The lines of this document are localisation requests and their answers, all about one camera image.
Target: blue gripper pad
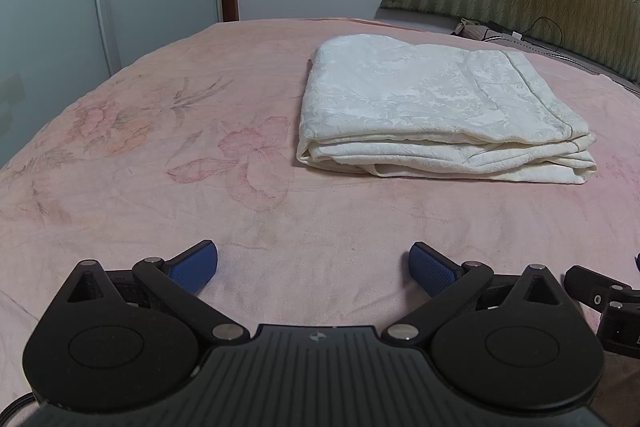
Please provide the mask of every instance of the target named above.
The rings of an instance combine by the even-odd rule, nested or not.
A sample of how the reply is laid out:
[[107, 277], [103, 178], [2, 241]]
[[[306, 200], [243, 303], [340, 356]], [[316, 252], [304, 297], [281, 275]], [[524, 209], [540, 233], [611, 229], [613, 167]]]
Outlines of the blue gripper pad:
[[162, 265], [162, 271], [189, 293], [196, 294], [218, 268], [218, 250], [210, 240], [200, 241]]
[[424, 243], [414, 243], [409, 250], [409, 273], [431, 297], [464, 275], [462, 266], [444, 257]]

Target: white quilt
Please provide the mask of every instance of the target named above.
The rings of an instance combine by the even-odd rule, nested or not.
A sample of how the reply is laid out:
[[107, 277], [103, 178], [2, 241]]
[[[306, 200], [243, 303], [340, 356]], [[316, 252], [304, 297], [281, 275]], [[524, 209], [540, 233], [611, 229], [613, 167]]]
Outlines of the white quilt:
[[589, 125], [522, 52], [350, 35], [319, 46], [297, 157], [376, 176], [581, 184]]

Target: logo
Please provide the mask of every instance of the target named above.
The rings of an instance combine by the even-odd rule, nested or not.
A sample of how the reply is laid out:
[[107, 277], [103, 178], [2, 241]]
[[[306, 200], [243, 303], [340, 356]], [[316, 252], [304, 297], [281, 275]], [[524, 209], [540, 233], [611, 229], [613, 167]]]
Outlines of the logo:
[[316, 331], [316, 333], [311, 333], [311, 335], [309, 335], [309, 338], [314, 342], [322, 342], [325, 340], [326, 335], [321, 331]]

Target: metal pin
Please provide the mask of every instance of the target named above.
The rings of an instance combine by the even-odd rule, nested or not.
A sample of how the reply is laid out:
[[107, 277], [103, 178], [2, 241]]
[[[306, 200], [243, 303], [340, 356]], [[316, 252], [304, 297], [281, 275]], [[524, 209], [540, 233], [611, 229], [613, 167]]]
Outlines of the metal pin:
[[418, 328], [411, 324], [394, 324], [390, 326], [386, 332], [390, 337], [397, 339], [398, 341], [410, 341], [418, 336]]
[[237, 324], [219, 324], [211, 330], [211, 334], [221, 341], [234, 341], [243, 333], [244, 330]]

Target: mattress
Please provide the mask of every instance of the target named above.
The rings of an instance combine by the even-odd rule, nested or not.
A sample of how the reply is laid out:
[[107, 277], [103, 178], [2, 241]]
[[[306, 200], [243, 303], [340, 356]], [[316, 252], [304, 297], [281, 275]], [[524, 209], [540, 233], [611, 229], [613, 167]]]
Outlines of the mattress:
[[[29, 390], [22, 348], [82, 259], [128, 269], [201, 239], [200, 298], [259, 323], [384, 327], [425, 302], [406, 252], [424, 241], [496, 273], [582, 264], [640, 287], [640, 100], [606, 76], [527, 55], [598, 136], [585, 185], [379, 179], [305, 168], [298, 119], [316, 46], [345, 34], [500, 49], [353, 20], [214, 25], [67, 107], [0, 171], [0, 404]], [[587, 314], [592, 327], [597, 314]], [[607, 356], [594, 407], [640, 422], [640, 363]]]

